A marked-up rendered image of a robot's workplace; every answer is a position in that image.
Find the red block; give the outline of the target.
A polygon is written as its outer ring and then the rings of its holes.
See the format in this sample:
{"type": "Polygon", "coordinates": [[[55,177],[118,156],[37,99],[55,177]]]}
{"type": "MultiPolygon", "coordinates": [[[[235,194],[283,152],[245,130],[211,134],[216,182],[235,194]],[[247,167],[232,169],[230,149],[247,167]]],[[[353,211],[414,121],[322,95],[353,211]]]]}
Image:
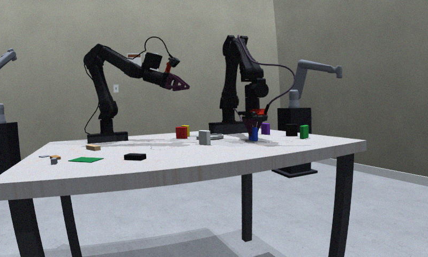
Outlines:
{"type": "Polygon", "coordinates": [[[176,127],[176,139],[187,139],[187,127],[176,127]]]}

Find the purple block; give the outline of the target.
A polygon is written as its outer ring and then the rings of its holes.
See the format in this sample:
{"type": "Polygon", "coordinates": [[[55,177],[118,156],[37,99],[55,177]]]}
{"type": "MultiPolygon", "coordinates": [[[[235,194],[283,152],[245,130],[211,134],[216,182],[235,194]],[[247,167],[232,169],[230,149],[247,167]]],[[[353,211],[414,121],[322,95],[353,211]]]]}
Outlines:
{"type": "Polygon", "coordinates": [[[261,125],[261,134],[270,134],[270,124],[269,123],[262,123],[261,125]]]}

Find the green block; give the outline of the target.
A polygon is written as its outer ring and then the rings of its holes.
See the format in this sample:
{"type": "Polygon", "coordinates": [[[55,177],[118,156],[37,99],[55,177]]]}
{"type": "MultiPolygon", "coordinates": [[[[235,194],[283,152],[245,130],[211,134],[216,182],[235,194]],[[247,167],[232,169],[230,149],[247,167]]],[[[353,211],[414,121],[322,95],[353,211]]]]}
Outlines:
{"type": "Polygon", "coordinates": [[[309,137],[309,126],[303,125],[300,126],[300,139],[305,139],[309,137]]]}

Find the white saucer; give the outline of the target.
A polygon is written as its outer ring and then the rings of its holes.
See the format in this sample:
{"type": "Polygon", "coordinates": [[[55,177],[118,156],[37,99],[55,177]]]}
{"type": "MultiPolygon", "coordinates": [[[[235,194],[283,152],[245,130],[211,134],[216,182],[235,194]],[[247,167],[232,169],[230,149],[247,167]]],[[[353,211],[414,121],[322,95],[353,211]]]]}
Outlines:
{"type": "Polygon", "coordinates": [[[219,139],[219,138],[223,138],[224,135],[223,134],[211,134],[211,139],[219,139]],[[222,136],[220,136],[222,135],[222,136]]]}

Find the green flat square panel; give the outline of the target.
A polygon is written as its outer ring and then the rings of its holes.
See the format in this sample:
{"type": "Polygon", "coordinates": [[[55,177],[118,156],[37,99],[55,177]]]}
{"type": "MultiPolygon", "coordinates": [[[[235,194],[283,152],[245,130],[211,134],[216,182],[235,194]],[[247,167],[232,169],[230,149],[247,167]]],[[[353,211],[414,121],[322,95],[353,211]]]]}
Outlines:
{"type": "Polygon", "coordinates": [[[69,160],[71,162],[86,162],[86,163],[92,163],[98,160],[102,160],[104,158],[94,158],[94,157],[79,157],[72,160],[69,160]]]}

